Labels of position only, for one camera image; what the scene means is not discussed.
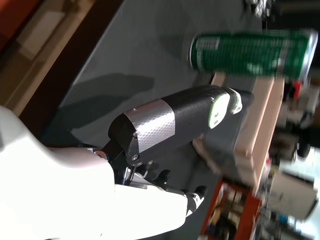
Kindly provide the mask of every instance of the floor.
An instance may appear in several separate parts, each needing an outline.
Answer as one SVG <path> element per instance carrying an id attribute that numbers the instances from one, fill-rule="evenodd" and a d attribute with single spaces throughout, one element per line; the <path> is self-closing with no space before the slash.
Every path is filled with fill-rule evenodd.
<path id="1" fill-rule="evenodd" d="M 0 58 L 0 105 L 20 115 L 93 2 L 43 2 Z"/>
<path id="2" fill-rule="evenodd" d="M 305 160 L 297 157 L 293 164 L 282 161 L 280 169 L 313 177 L 314 188 L 318 189 L 318 198 L 320 199 L 320 149 L 312 147 Z M 300 229 L 302 233 L 314 236 L 314 240 L 320 240 L 320 204 L 318 203 L 317 207 L 307 220 L 304 222 L 297 222 L 296 227 L 297 229 Z"/>

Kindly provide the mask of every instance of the cardboard box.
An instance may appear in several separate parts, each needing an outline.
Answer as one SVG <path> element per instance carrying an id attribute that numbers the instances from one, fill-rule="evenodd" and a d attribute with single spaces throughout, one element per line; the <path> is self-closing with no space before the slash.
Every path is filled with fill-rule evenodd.
<path id="1" fill-rule="evenodd" d="M 224 79 L 224 73 L 216 73 L 211 84 L 222 86 Z M 254 100 L 247 108 L 235 143 L 233 158 L 240 180 L 254 188 L 260 184 L 266 165 L 269 146 L 282 104 L 283 91 L 283 79 L 257 77 L 252 90 Z M 214 172 L 232 177 L 228 172 L 222 172 L 215 164 L 204 146 L 203 137 L 195 139 L 193 145 Z"/>

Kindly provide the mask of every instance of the silver tape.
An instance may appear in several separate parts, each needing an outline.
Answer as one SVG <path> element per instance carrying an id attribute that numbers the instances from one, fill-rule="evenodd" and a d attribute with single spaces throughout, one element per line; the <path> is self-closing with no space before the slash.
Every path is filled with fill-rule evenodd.
<path id="1" fill-rule="evenodd" d="M 139 153 L 175 135 L 175 113 L 162 99 L 149 102 L 124 114 L 136 129 Z"/>

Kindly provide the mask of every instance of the can lid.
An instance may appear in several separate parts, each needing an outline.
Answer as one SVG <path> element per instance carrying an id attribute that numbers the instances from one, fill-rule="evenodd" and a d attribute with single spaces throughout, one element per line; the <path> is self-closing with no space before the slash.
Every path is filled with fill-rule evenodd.
<path id="1" fill-rule="evenodd" d="M 303 32 L 309 36 L 309 40 L 303 57 L 302 68 L 299 76 L 299 79 L 301 80 L 305 80 L 308 76 L 318 43 L 318 32 L 316 30 L 306 29 L 303 30 Z"/>

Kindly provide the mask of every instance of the table surface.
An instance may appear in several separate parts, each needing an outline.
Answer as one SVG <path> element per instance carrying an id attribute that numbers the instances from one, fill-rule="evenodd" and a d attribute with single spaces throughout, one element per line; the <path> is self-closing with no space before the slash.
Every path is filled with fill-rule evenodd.
<path id="1" fill-rule="evenodd" d="M 102 2 L 98 0 L 96 5 L 101 5 L 100 9 L 96 7 L 96 12 L 92 9 L 89 13 L 96 21 L 104 17 L 104 11 L 105 18 L 109 18 L 107 13 L 111 10 Z M 72 86 L 60 102 L 46 131 L 37 136 L 44 143 L 86 143 L 103 147 L 109 140 L 109 125 L 119 114 L 211 81 L 212 74 L 194 71 L 187 62 L 188 49 L 195 34 L 261 29 L 261 22 L 244 9 L 241 0 L 125 0 L 119 8 L 113 7 L 117 11 L 112 21 L 106 24 L 82 67 L 77 69 Z M 92 33 L 100 27 L 92 25 L 92 22 L 89 25 L 85 19 L 80 29 L 86 28 Z M 87 38 L 79 39 L 79 31 L 75 36 L 78 39 L 74 37 L 71 40 L 72 45 L 67 45 L 49 72 L 47 79 L 51 83 L 59 76 L 68 76 L 66 81 L 70 81 L 73 75 L 68 73 L 64 56 L 74 53 L 73 61 L 76 62 L 77 53 L 82 50 L 79 42 L 83 41 L 84 44 L 93 41 L 87 40 L 90 35 L 82 35 Z M 68 89 L 56 85 L 49 87 L 43 83 L 39 89 Z M 48 110 L 45 106 L 49 104 L 46 99 L 49 102 L 53 98 L 50 94 L 46 95 L 44 91 L 42 94 L 36 93 L 21 119 L 27 122 L 28 112 L 42 111 L 46 114 Z M 36 128 L 36 125 L 37 120 L 27 124 L 30 128 Z M 209 189 L 206 200 L 182 227 L 150 239 L 197 239 L 218 176 L 206 167 L 191 143 L 173 152 L 166 152 L 154 161 L 160 163 L 157 173 L 163 169 L 172 171 L 168 184 L 178 189 L 194 190 L 199 185 L 206 185 Z"/>

